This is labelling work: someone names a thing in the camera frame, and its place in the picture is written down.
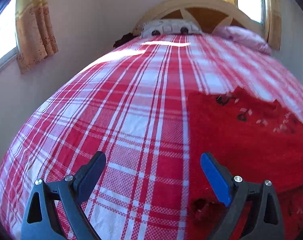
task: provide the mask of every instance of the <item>bed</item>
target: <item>bed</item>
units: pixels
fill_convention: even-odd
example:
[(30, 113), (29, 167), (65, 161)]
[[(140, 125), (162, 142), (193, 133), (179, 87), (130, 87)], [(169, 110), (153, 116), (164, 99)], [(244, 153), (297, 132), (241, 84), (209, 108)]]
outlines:
[[(221, 0), (165, 1), (133, 33), (157, 18), (189, 19), (206, 33), (236, 25), (263, 36), (260, 25)], [(303, 86), (270, 56), (210, 34), (137, 37), (120, 46), (64, 84), (16, 135), (0, 167), (0, 221), (19, 239), (34, 181), (74, 174), (100, 150), (106, 169), (82, 205), (99, 236), (184, 239), (186, 98), (193, 91), (225, 94), (237, 86), (266, 101), (277, 99), (303, 121)], [(59, 202), (57, 211), (72, 239)]]

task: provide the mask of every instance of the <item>headboard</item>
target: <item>headboard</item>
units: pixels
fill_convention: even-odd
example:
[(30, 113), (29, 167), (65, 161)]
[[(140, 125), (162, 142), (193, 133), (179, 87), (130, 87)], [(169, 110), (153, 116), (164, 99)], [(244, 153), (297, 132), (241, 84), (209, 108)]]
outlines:
[(212, 33), (216, 26), (236, 25), (264, 36), (263, 26), (223, 0), (167, 0), (151, 8), (136, 24), (133, 35), (140, 35), (142, 24), (154, 19), (185, 19)]

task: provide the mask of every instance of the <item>red blanket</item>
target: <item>red blanket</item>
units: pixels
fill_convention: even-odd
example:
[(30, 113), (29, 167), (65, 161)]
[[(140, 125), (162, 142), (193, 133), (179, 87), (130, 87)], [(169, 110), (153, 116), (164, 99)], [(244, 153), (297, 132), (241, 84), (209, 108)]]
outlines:
[[(195, 221), (192, 207), (196, 200), (217, 202), (200, 167), (200, 155), (207, 151), (233, 175), (249, 182), (272, 181), (282, 207), (286, 239), (293, 239), (303, 226), (303, 123), (279, 102), (253, 98), (241, 88), (223, 96), (192, 93), (188, 110), (188, 239), (204, 239), (224, 209), (211, 204), (201, 221)], [(239, 237), (244, 223), (242, 216), (233, 239)]]

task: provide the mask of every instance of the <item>mattress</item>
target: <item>mattress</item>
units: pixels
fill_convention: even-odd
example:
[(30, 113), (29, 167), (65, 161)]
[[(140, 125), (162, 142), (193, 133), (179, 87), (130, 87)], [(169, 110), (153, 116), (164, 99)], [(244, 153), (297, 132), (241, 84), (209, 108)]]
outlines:
[[(0, 221), (15, 238), (37, 178), (63, 179), (97, 150), (104, 173), (82, 208), (102, 239), (183, 239), (189, 187), (186, 98), (237, 86), (303, 121), (303, 86), (277, 60), (211, 35), (135, 38), (45, 101), (0, 167)], [(74, 238), (60, 202), (62, 227)]]

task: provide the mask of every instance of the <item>patterned pillow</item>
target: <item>patterned pillow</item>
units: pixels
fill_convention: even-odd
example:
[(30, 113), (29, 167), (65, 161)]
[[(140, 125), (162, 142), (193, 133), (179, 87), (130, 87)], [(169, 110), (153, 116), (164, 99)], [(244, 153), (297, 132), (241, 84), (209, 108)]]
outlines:
[(181, 19), (164, 19), (145, 22), (142, 26), (141, 37), (161, 34), (203, 34), (193, 22)]

